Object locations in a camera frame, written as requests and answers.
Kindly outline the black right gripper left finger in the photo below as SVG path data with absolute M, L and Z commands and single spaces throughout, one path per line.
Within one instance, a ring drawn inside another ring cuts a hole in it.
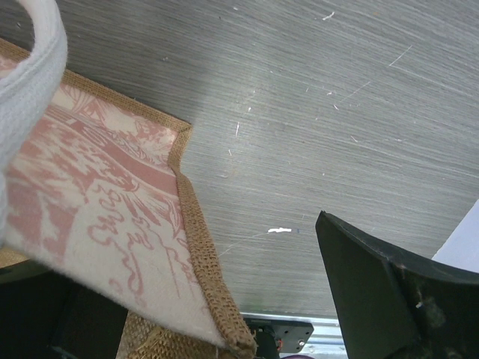
M 35 261 L 1 269 L 2 358 L 115 358 L 127 314 Z

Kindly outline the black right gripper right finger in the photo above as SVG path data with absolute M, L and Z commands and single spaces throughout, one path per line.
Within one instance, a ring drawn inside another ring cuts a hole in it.
M 478 357 L 478 274 L 325 211 L 315 229 L 349 358 Z

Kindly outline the burlap canvas tote bag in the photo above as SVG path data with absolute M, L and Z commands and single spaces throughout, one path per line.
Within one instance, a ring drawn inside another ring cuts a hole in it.
M 1 256 L 127 309 L 115 358 L 252 358 L 180 160 L 191 127 L 66 70 L 55 1 L 1 42 Z

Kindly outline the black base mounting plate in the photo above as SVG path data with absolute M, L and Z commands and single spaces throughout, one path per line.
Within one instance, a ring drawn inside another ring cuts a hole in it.
M 311 323 L 296 320 L 245 317 L 257 344 L 255 358 L 280 358 L 299 353 L 314 331 Z

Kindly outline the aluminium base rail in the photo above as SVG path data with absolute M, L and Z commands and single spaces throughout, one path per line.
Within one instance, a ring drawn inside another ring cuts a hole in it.
M 314 331 L 303 349 L 297 354 L 280 354 L 281 357 L 303 355 L 311 358 L 346 358 L 347 351 L 341 333 L 339 321 L 334 318 L 308 317 L 295 314 L 249 313 L 243 312 L 243 318 L 296 320 L 311 323 Z

